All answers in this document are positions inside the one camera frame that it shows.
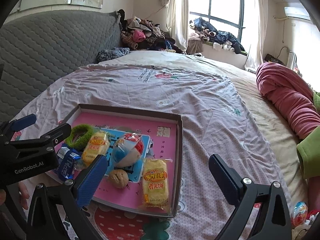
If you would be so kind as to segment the person left hand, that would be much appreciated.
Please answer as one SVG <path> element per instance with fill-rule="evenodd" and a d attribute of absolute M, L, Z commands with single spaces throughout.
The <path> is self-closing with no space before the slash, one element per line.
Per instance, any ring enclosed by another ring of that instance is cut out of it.
<path fill-rule="evenodd" d="M 30 195 L 29 195 L 28 189 L 27 189 L 26 185 L 24 184 L 24 182 L 20 181 L 18 183 L 18 191 L 20 194 L 21 206 L 23 207 L 24 210 L 28 210 L 29 207 L 28 207 L 27 200 L 30 198 Z M 6 200 L 6 192 L 3 189 L 1 189 L 0 190 L 0 205 L 3 205 L 5 200 Z"/>

